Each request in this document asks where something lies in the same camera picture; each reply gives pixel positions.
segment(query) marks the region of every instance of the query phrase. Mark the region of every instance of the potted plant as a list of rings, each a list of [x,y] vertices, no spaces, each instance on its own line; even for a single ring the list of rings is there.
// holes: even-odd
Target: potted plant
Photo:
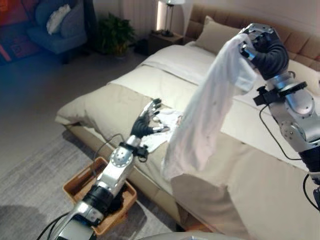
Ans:
[[[108,18],[99,21],[99,48],[104,54],[114,54],[123,58],[128,43],[135,40],[135,30],[130,21],[109,13]]]

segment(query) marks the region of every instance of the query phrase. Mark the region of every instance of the tufted headboard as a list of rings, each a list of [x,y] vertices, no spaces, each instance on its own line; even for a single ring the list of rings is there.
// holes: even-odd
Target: tufted headboard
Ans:
[[[185,33],[185,41],[196,40],[204,28],[206,16],[219,24],[242,29],[250,23],[261,23],[272,26],[284,43],[290,59],[295,60],[316,71],[320,71],[320,37],[294,30],[253,16],[245,16],[227,10],[217,9],[211,5],[194,4]]]

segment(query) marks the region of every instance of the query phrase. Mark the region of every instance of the pillow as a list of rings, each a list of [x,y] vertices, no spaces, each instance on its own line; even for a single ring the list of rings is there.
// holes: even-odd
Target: pillow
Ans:
[[[61,23],[64,20],[65,16],[71,11],[69,4],[59,7],[57,11],[54,11],[48,22],[46,23],[46,29],[48,34],[57,34],[60,32]]]
[[[320,96],[320,72],[293,60],[289,60],[288,71],[295,72],[295,78],[298,81],[306,82],[307,90],[316,96]]]
[[[240,29],[238,28],[222,25],[206,16],[203,31],[195,44],[217,55],[224,44],[239,32]]]

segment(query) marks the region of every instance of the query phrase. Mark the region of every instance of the white towel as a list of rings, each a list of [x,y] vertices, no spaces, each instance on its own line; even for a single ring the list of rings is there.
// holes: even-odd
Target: white towel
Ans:
[[[171,137],[162,162],[162,175],[170,180],[191,170],[201,171],[215,153],[216,139],[234,95],[249,92],[258,77],[238,45],[248,35],[239,34],[225,43],[206,80],[198,87]]]
[[[140,146],[143,147],[146,145],[149,153],[152,153],[164,142],[170,142],[170,139],[177,128],[178,118],[182,115],[182,112],[170,108],[161,109],[159,112],[157,118],[163,125],[168,126],[170,130],[144,136],[141,139]]]

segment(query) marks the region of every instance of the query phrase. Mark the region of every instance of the robotic arm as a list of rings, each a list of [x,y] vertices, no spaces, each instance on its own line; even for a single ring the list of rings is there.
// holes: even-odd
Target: robotic arm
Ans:
[[[145,106],[133,124],[130,137],[112,152],[107,167],[98,176],[90,191],[55,229],[50,240],[96,239],[91,227],[98,226],[108,215],[109,206],[134,168],[134,158],[148,157],[147,148],[140,147],[142,137],[169,130],[161,124],[157,127],[148,126],[151,118],[159,113],[157,109],[160,106],[160,99],[155,99]]]
[[[258,88],[255,103],[269,107],[282,136],[299,153],[313,182],[320,186],[320,116],[315,112],[313,97],[304,90],[306,82],[295,80],[295,74],[287,71],[288,53],[275,29],[251,23],[240,33],[248,34],[254,46],[241,43],[241,55],[266,80],[267,89]],[[320,187],[313,194],[320,209]]]

